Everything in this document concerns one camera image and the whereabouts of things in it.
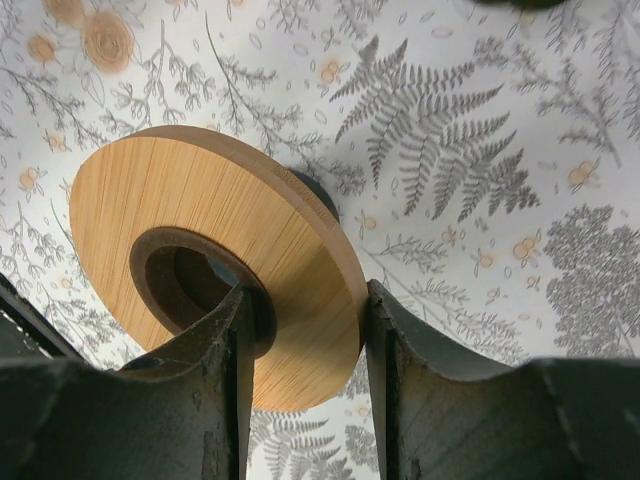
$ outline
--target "center hole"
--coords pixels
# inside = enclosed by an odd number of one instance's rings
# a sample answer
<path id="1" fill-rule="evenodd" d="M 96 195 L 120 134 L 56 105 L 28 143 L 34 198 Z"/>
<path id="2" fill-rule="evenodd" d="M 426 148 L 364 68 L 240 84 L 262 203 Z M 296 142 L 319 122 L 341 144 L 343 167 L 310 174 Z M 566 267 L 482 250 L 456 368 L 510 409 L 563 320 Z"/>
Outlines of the center hole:
<path id="1" fill-rule="evenodd" d="M 211 313 L 241 284 L 251 301 L 256 358 L 273 345 L 277 328 L 269 293 L 244 262 L 214 241 L 181 228 L 155 227 L 133 242 L 129 267 L 142 300 L 172 334 Z"/>
<path id="2" fill-rule="evenodd" d="M 233 273 L 215 260 L 175 246 L 149 255 L 145 277 L 158 306 L 178 328 L 174 334 L 214 310 L 238 283 Z"/>

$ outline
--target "floral pattern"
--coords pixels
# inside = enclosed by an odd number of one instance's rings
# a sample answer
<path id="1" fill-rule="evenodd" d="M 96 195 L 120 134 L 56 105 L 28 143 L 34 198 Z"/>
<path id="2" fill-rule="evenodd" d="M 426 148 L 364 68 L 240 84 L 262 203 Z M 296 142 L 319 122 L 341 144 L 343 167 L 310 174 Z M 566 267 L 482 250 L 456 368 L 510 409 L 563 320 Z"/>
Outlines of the floral pattern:
<path id="1" fill-rule="evenodd" d="M 318 180 L 367 278 L 488 357 L 640 352 L 640 0 L 0 0 L 0 269 L 92 364 L 141 349 L 73 249 L 83 160 L 221 131 Z M 375 479 L 364 355 L 254 412 L 249 478 Z"/>

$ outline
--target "dark round object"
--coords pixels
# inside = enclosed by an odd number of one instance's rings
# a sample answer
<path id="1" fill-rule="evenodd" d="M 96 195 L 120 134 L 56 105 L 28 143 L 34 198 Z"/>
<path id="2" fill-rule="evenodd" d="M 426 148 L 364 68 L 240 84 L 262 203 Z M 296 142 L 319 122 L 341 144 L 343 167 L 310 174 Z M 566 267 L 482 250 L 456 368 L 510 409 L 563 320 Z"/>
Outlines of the dark round object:
<path id="1" fill-rule="evenodd" d="M 569 0 L 474 0 L 490 6 L 509 6 L 523 11 L 547 10 Z"/>
<path id="2" fill-rule="evenodd" d="M 291 173 L 293 173 L 298 180 L 305 184 L 305 186 L 313 192 L 313 194 L 318 197 L 318 200 L 322 202 L 322 204 L 327 207 L 327 210 L 331 212 L 333 218 L 336 219 L 338 223 L 340 223 L 340 218 L 338 215 L 338 209 L 336 208 L 335 203 L 331 200 L 331 197 L 327 193 L 327 191 L 322 188 L 322 185 L 318 183 L 316 180 L 311 178 L 309 175 L 305 175 L 304 173 L 300 173 L 291 168 L 288 169 Z"/>
<path id="3" fill-rule="evenodd" d="M 173 335 L 213 311 L 237 283 L 244 285 L 257 320 L 256 358 L 271 348 L 276 317 L 269 294 L 242 261 L 216 242 L 181 228 L 152 228 L 134 242 L 129 267 L 142 300 Z"/>

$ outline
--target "fern leaf print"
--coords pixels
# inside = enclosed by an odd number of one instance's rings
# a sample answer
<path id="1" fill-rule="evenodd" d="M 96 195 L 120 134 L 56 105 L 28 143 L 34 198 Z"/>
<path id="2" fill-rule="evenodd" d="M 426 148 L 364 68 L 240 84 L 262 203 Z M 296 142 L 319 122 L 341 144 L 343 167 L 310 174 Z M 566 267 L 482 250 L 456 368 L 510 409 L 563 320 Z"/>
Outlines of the fern leaf print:
<path id="1" fill-rule="evenodd" d="M 510 112 L 478 118 L 478 111 L 498 96 L 502 85 L 469 92 L 465 84 L 476 71 L 474 62 L 423 67 L 407 63 L 407 40 L 376 59 L 380 48 L 376 36 L 360 50 L 352 76 L 330 99 L 358 95 L 335 142 L 368 124 L 365 144 L 376 190 L 383 168 L 394 167 L 385 167 L 391 162 L 397 164 L 403 185 L 405 216 L 420 210 L 437 219 L 458 195 L 462 197 L 458 222 L 487 197 L 489 215 L 500 205 L 511 213 L 516 207 L 540 204 L 526 185 L 528 171 L 517 168 L 524 152 L 499 159 L 512 148 L 517 134 L 508 130 Z M 423 205 L 427 194 L 431 204 Z"/>
<path id="2" fill-rule="evenodd" d="M 267 461 L 272 480 L 302 480 L 340 452 L 334 435 L 319 435 L 328 420 L 303 420 L 301 412 L 254 411 L 251 417 L 248 462 L 258 449 Z"/>

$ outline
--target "wooden disc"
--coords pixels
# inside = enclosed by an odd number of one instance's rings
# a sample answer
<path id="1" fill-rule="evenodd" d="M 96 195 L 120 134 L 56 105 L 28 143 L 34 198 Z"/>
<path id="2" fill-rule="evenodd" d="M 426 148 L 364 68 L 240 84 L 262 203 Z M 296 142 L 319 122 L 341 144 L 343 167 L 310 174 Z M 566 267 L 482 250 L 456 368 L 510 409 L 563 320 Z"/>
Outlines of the wooden disc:
<path id="1" fill-rule="evenodd" d="M 102 301 L 147 350 L 172 335 L 138 294 L 129 255 L 160 226 L 217 242 L 269 293 L 277 333 L 256 360 L 254 407 L 301 410 L 341 390 L 361 350 L 366 283 L 342 229 L 302 182 L 238 140 L 183 126 L 118 140 L 82 165 L 71 194 L 75 247 Z"/>

